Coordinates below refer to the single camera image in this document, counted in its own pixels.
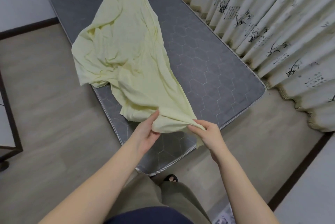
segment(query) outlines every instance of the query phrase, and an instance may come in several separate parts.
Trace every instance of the left hand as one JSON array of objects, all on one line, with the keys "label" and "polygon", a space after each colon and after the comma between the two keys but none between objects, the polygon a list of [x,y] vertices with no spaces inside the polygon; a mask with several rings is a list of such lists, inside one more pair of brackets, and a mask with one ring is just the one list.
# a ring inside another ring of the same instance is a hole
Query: left hand
[{"label": "left hand", "polygon": [[147,120],[141,122],[128,141],[132,141],[136,145],[137,153],[142,157],[156,142],[161,135],[159,132],[151,130],[152,123],[157,119],[159,110],[157,109]]}]

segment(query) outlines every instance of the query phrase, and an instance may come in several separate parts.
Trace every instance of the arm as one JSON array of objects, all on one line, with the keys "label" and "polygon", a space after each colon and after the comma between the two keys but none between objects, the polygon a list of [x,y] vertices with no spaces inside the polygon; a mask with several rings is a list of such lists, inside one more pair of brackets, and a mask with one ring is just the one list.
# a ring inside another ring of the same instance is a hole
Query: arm
[{"label": "arm", "polygon": [[102,223],[130,174],[159,138],[151,130],[157,110],[141,122],[127,142],[94,175],[45,216],[40,224]]},{"label": "arm", "polygon": [[253,187],[235,157],[229,152],[216,124],[195,120],[206,128],[203,131],[189,125],[189,129],[203,139],[218,164],[230,205],[238,224],[278,224],[278,220]]}]

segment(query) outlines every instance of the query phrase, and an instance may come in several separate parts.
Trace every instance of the mattress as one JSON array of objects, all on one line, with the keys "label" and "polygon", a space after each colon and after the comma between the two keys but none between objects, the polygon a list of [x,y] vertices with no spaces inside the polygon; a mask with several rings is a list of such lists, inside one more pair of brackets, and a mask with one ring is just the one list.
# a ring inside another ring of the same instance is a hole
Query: mattress
[{"label": "mattress", "polygon": [[[103,0],[50,0],[70,43],[90,25]],[[158,16],[171,69],[198,119],[224,128],[265,92],[262,81],[182,1],[148,0]],[[110,85],[93,88],[117,138],[124,144],[137,123],[120,115]],[[156,175],[196,148],[182,132],[162,134],[136,170]]]}]

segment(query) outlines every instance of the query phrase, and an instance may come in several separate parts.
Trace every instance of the person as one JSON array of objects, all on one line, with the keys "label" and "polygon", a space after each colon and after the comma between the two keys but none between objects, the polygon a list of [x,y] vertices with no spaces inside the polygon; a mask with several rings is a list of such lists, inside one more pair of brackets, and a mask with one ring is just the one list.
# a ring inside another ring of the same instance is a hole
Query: person
[{"label": "person", "polygon": [[[140,173],[124,187],[143,155],[160,136],[151,130],[158,115],[159,110],[141,122],[114,156],[40,224],[210,223],[195,195],[174,175],[157,186]],[[229,152],[218,126],[203,120],[195,122],[206,130],[191,125],[188,128],[202,138],[219,166],[236,223],[279,223]]]}]

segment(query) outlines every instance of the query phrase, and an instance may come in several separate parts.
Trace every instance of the dark blue shirt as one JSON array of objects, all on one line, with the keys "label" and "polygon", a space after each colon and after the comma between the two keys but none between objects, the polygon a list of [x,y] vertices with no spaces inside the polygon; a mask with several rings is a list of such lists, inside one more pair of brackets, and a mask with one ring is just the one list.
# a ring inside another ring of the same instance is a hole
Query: dark blue shirt
[{"label": "dark blue shirt", "polygon": [[104,224],[193,224],[188,218],[168,206],[155,206],[136,209],[114,216]]}]

